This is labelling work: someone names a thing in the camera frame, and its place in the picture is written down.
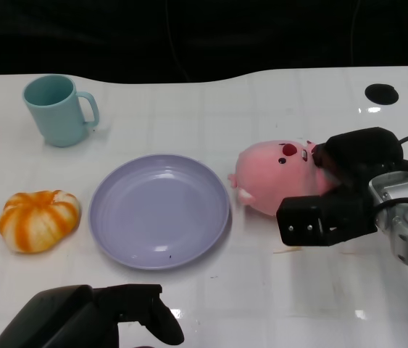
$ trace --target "pig ear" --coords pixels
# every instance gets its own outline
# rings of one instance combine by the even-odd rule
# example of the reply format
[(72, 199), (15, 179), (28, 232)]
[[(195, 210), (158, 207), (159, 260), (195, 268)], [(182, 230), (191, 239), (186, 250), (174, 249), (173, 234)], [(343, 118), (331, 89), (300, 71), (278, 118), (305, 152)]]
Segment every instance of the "pig ear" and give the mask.
[(247, 192), (243, 188), (239, 189), (238, 198), (239, 198), (239, 201), (245, 205), (250, 205), (255, 202), (254, 196), (252, 196), (249, 192)]
[(310, 140), (307, 140), (307, 150), (308, 150), (308, 152), (311, 154), (312, 153), (312, 150), (313, 150), (313, 148), (316, 146), (316, 144), (315, 143), (312, 143)]
[(236, 176), (234, 174), (228, 175), (228, 180), (231, 182), (231, 187), (233, 189), (238, 187), (238, 181), (236, 180)]

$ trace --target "mug handle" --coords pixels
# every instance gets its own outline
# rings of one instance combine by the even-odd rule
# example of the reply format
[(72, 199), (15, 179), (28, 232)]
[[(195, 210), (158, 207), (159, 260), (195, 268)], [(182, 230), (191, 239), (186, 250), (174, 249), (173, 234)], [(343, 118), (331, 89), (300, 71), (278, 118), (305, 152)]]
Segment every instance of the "mug handle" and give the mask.
[(85, 121), (85, 125), (88, 127), (96, 127), (99, 124), (99, 109), (97, 108), (96, 100), (94, 100), (93, 95), (88, 92), (76, 92), (76, 96), (86, 98), (94, 113), (94, 121)]

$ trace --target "round black button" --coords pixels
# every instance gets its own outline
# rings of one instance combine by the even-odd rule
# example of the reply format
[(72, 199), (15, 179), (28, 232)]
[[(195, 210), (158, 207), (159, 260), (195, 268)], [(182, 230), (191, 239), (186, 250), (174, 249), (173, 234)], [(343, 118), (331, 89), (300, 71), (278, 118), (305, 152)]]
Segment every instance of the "round black button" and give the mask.
[(373, 103), (379, 105), (391, 105), (397, 103), (399, 94), (391, 85), (375, 83), (365, 89), (365, 96)]

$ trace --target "pink stuffed pig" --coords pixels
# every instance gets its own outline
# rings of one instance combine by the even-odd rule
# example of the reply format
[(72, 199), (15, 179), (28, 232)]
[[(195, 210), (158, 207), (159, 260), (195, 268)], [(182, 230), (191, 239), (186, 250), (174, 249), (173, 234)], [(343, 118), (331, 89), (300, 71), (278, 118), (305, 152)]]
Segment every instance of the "pink stuffed pig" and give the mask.
[(236, 173), (228, 179), (238, 188), (238, 199), (268, 215), (276, 215), (281, 202), (291, 196), (321, 195), (337, 185), (312, 158), (315, 145), (295, 141), (265, 141), (239, 154)]

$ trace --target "plate rim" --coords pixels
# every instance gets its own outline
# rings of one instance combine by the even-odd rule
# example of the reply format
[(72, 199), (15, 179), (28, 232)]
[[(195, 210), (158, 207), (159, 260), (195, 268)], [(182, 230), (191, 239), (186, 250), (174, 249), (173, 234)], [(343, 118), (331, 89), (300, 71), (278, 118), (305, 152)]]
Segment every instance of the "plate rim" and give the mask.
[[(218, 180), (219, 185), (221, 186), (221, 189), (223, 190), (223, 192), (225, 193), (225, 210), (226, 210), (226, 214), (225, 214), (225, 218), (224, 218), (224, 223), (222, 228), (220, 229), (220, 231), (218, 232), (218, 234), (215, 236), (215, 238), (212, 240), (211, 243), (209, 243), (208, 246), (206, 246), (202, 251), (198, 252), (197, 254), (193, 255), (192, 257), (189, 257), (188, 259), (181, 261), (179, 263), (175, 263), (172, 265), (163, 265), (163, 266), (138, 266), (138, 265), (133, 265), (130, 264), (129, 262), (125, 262), (123, 260), (118, 259), (117, 257), (111, 255), (105, 248), (104, 246), (99, 242), (99, 240), (97, 239), (95, 233), (93, 232), (93, 226), (91, 224), (91, 217), (92, 217), (92, 207), (93, 207), (93, 202), (94, 199), (96, 198), (99, 189), (104, 185), (104, 183), (115, 173), (117, 172), (120, 168), (129, 165), (132, 162), (138, 161), (138, 160), (143, 160), (149, 157), (159, 157), (159, 156), (166, 156), (166, 157), (179, 157), (179, 158), (183, 158), (185, 160), (190, 160), (192, 162), (195, 162), (201, 166), (203, 166), (204, 168), (206, 168), (211, 174), (213, 174), (214, 177), (216, 177), (216, 179)], [(96, 245), (98, 248), (100, 248), (102, 250), (103, 253), (105, 253), (109, 258), (111, 258), (112, 260), (130, 267), (130, 268), (135, 268), (138, 270), (169, 270), (171, 268), (176, 268), (176, 267), (180, 267), (183, 266), (187, 263), (190, 263), (191, 261), (194, 261), (195, 259), (197, 259), (198, 257), (202, 256), (203, 254), (205, 254), (206, 252), (208, 252), (217, 242), (218, 240), (221, 238), (221, 236), (223, 235), (223, 233), (225, 232), (226, 226), (228, 224), (228, 219), (230, 217), (230, 198), (229, 198), (229, 194), (228, 194), (228, 190), (226, 190), (225, 185), (223, 184), (223, 182), (221, 181), (220, 177), (216, 174), (215, 171), (213, 171), (209, 166), (205, 165), (204, 163), (198, 161), (197, 159), (194, 158), (190, 158), (187, 156), (183, 156), (180, 154), (147, 154), (145, 156), (140, 156), (140, 157), (136, 157), (130, 161), (127, 161), (125, 163), (123, 163), (122, 165), (119, 165), (118, 167), (116, 167), (113, 171), (111, 171), (102, 181), (101, 183), (96, 187), (96, 190), (93, 193), (93, 196), (91, 197), (91, 201), (89, 202), (89, 208), (88, 208), (88, 226), (89, 226), (89, 231), (91, 233), (91, 236), (93, 237), (94, 241), (96, 242)]]

